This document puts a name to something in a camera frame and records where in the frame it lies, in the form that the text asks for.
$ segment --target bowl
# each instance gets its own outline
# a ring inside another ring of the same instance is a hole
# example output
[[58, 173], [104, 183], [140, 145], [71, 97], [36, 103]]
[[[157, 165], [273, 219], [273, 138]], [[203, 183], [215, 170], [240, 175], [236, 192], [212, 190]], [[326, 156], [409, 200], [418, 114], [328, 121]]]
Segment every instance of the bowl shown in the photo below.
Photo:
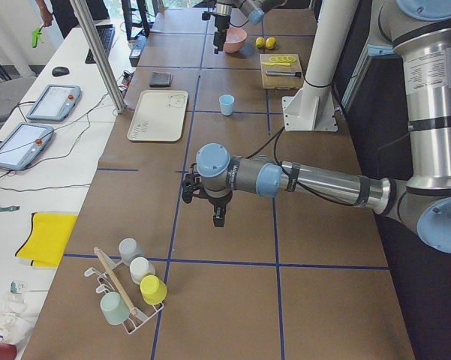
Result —
[[229, 28], [227, 30], [227, 39], [224, 44], [224, 51], [232, 54], [243, 48], [247, 32], [243, 28]]

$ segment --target yellow fruit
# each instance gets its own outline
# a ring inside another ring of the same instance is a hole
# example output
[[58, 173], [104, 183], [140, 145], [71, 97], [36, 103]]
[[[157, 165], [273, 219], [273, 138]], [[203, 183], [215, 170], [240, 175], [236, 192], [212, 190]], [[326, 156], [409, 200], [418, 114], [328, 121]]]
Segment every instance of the yellow fruit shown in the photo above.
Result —
[[265, 42], [265, 47], [268, 50], [274, 50], [275, 45], [277, 44], [277, 39], [275, 39], [273, 36], [268, 37], [266, 42]]
[[255, 46], [258, 49], [263, 49], [263, 47], [265, 46], [265, 39], [263, 37], [259, 36], [255, 41]]

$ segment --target office chair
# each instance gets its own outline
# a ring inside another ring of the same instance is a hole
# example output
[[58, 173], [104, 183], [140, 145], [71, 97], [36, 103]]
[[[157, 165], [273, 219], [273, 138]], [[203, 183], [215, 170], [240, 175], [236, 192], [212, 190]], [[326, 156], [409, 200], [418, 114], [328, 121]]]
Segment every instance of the office chair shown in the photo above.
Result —
[[12, 109], [22, 100], [37, 79], [34, 76], [4, 81], [0, 77], [0, 127], [7, 121]]

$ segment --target wooden stick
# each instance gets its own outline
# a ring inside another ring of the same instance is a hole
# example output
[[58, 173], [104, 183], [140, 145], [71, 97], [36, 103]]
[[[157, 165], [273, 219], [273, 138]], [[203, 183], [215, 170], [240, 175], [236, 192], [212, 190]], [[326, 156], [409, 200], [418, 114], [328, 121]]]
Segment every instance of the wooden stick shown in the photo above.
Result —
[[125, 289], [123, 288], [122, 284], [120, 283], [120, 280], [116, 277], [115, 273], [113, 272], [112, 268], [108, 265], [108, 262], [104, 258], [104, 253], [99, 247], [94, 247], [93, 251], [95, 255], [97, 255], [98, 259], [102, 263], [102, 265], [105, 268], [105, 272], [110, 275], [110, 278], [112, 279], [112, 282], [114, 283], [115, 287], [117, 288], [117, 291], [122, 296], [123, 300], [125, 301], [125, 304], [127, 304], [128, 309], [130, 310], [132, 315], [137, 315], [137, 309], [134, 306], [134, 303], [130, 300], [128, 297], [128, 294], [125, 292]]

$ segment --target person's hand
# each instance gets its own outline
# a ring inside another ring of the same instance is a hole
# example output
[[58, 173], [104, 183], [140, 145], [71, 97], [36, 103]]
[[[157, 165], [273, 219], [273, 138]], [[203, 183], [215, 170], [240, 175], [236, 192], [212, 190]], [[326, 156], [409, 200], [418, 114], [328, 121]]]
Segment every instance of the person's hand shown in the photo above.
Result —
[[40, 16], [44, 21], [44, 27], [47, 28], [52, 25], [53, 15], [48, 11], [47, 8], [40, 9]]

